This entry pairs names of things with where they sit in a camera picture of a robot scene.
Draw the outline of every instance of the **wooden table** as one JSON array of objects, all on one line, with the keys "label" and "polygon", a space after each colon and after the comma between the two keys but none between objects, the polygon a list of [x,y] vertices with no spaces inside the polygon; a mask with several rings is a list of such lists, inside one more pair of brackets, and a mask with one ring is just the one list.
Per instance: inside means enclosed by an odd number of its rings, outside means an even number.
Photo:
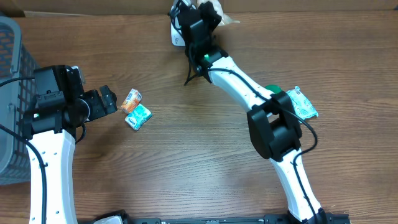
[{"label": "wooden table", "polygon": [[[398,12],[231,14],[222,46],[261,85],[299,86],[319,112],[304,156],[323,208],[352,223],[398,219]],[[87,125],[73,162],[78,218],[285,213],[271,163],[254,150],[244,112],[188,63],[167,16],[17,19],[41,66],[79,65],[85,90],[131,88],[153,117],[138,132],[118,111]],[[303,128],[303,148],[313,137]],[[29,183],[0,187],[0,223],[27,223]]]}]

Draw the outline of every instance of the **white plastic bag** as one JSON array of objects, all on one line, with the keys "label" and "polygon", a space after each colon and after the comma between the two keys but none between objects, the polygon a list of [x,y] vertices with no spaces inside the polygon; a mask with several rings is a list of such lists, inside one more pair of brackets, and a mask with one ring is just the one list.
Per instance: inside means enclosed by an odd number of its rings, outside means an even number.
[{"label": "white plastic bag", "polygon": [[214,10],[217,12],[218,15],[220,15],[222,17],[220,24],[218,24],[219,26],[225,26],[225,25],[228,25],[228,24],[234,23],[234,22],[240,23],[240,21],[234,20],[234,19],[230,18],[227,14],[224,14],[223,8],[221,7],[221,4],[218,0],[198,0],[197,6],[199,7],[200,4],[208,2],[208,1],[213,3]]}]

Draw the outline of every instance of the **plastic basket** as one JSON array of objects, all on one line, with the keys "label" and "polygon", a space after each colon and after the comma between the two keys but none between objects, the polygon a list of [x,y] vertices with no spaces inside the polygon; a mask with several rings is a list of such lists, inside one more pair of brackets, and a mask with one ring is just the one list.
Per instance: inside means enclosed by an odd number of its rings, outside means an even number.
[{"label": "plastic basket", "polygon": [[[18,24],[0,16],[0,83],[32,76],[36,61],[22,45]],[[22,115],[36,89],[33,80],[9,83],[0,88],[0,123],[22,135]],[[30,161],[25,144],[0,130],[0,185],[30,181]]]}]

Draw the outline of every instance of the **beige wall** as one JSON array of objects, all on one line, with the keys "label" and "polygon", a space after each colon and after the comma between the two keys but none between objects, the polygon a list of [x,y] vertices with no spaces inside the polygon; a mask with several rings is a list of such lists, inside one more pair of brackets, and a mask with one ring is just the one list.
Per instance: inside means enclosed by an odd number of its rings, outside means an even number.
[{"label": "beige wall", "polygon": [[[0,0],[7,12],[166,14],[173,0]],[[386,10],[398,0],[221,0],[225,12]]]}]

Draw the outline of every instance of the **teal packet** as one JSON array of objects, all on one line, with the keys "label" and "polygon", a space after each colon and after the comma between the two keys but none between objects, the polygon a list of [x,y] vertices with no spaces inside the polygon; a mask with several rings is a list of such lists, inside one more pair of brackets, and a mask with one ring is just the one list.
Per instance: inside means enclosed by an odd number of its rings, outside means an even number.
[{"label": "teal packet", "polygon": [[304,96],[298,86],[296,86],[294,90],[289,90],[286,93],[292,100],[294,111],[299,117],[302,119],[309,119],[319,115],[316,109],[312,106],[310,100]]},{"label": "teal packet", "polygon": [[139,104],[125,119],[127,124],[130,125],[134,130],[138,131],[139,128],[150,118],[152,113],[145,108],[142,104]]}]

